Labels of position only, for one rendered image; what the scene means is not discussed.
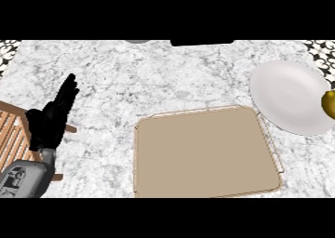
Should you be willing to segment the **beige square tray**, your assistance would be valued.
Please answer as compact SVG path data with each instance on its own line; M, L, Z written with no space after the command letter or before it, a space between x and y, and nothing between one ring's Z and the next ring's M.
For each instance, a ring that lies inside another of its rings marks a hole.
M282 186L248 107L153 115L134 127L134 195L226 197Z

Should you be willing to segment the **white round plate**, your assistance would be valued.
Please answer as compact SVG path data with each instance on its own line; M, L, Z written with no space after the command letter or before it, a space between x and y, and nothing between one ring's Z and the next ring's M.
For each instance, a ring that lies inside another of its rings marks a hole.
M328 83L301 63L264 62L254 69L248 86L258 111L283 131L316 136L334 127L335 121L322 109Z

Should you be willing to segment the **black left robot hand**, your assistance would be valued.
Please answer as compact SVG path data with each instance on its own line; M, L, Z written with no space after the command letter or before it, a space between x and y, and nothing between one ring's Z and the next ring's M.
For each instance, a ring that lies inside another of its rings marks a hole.
M43 110L25 112L29 123L29 150L56 149L63 138L72 104L80 89L75 75L71 73L51 100Z

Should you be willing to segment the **brown wooden slatted rack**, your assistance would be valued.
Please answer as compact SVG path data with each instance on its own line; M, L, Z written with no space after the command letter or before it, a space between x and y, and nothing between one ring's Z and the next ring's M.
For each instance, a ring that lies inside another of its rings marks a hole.
M29 150L31 134L25 112L25 109L0 100L0 176L18 159L43 160L40 152ZM77 128L68 123L65 132L77 132Z

